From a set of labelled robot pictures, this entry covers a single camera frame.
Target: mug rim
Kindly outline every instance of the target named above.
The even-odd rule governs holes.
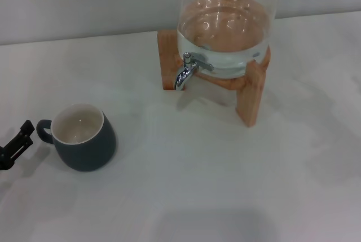
[[[57,137],[55,136],[54,131],[53,131],[54,123],[56,122],[56,119],[59,118],[59,116],[60,116],[61,114],[63,114],[64,112],[66,112],[66,111],[68,111],[68,110],[70,110],[70,109],[72,109],[72,108],[74,108],[74,107],[79,107],[79,106],[91,106],[91,107],[95,108],[95,109],[100,113],[100,115],[101,115],[101,117],[102,117],[102,124],[101,124],[101,126],[99,127],[99,130],[98,130],[93,136],[91,136],[89,139],[86,139],[86,140],[84,140],[84,141],[82,141],[82,142],[78,142],[78,143],[68,143],[68,142],[64,142],[64,141],[60,140],[59,138],[57,138]],[[84,144],[84,143],[86,143],[86,142],[94,139],[94,138],[99,134],[99,132],[102,130],[103,125],[104,125],[104,113],[103,113],[103,111],[102,111],[100,108],[98,108],[98,107],[96,107],[96,106],[94,106],[94,105],[92,105],[92,104],[90,104],[90,103],[71,104],[69,107],[66,107],[66,108],[62,109],[60,112],[58,112],[58,114],[55,115],[54,119],[51,121],[50,132],[51,132],[51,136],[52,136],[57,142],[60,142],[60,143],[65,144],[65,145],[75,146],[75,145],[79,145],[79,144]]]

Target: white tabletop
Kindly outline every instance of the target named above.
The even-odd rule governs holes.
[[[0,47],[0,145],[99,106],[119,139],[93,173],[34,145],[0,172],[1,242],[361,239],[361,12],[277,20],[258,123],[194,78],[163,91],[156,32]]]

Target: mug handle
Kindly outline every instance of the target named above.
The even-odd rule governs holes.
[[[46,143],[54,144],[52,142],[52,136],[49,133],[45,132],[45,129],[50,129],[51,121],[50,120],[41,120],[36,126],[36,132],[39,135],[39,138]]]

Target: glass jar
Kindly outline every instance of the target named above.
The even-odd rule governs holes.
[[[262,62],[277,0],[182,0],[178,49],[202,54],[216,78],[244,75],[247,62]]]

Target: mug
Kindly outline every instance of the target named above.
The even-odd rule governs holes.
[[[91,104],[73,104],[53,121],[41,120],[36,131],[42,141],[55,146],[65,164],[78,171],[99,169],[116,150],[116,136],[109,120]]]

